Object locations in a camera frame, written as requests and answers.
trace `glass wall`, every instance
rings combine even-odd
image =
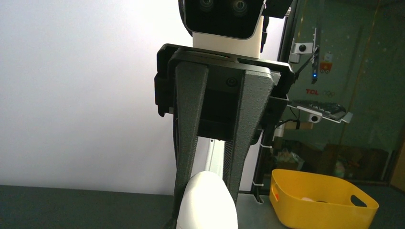
[[[319,0],[301,1],[295,42],[313,41],[318,5]],[[338,103],[353,118],[349,124],[321,120],[312,129],[285,130],[275,139],[265,177],[274,168],[288,168],[383,181],[405,120],[405,2],[326,0],[321,23],[322,73],[312,84],[309,64],[289,99]],[[286,109],[283,119],[296,119],[293,112],[298,116]],[[308,118],[300,112],[302,126]]]

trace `camera lens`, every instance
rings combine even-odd
[[[234,14],[236,16],[243,16],[246,14],[247,4],[243,0],[237,0],[234,2]]]
[[[213,8],[214,0],[200,0],[200,8],[203,11],[210,11]]]

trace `dark table surface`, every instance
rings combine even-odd
[[[371,228],[405,228],[405,196],[388,187],[362,187],[380,203]],[[267,196],[237,202],[240,229],[285,228]],[[160,229],[171,215],[172,196],[41,187],[0,186],[0,228]]]

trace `white backdrop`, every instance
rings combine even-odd
[[[270,24],[264,58],[277,58],[282,26]],[[153,85],[165,43],[192,45],[175,0],[1,1],[0,184],[172,194],[171,116]]]

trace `yellow plastic bin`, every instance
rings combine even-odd
[[[358,187],[337,177],[285,169],[271,175],[270,202],[289,228],[366,229],[379,207]]]

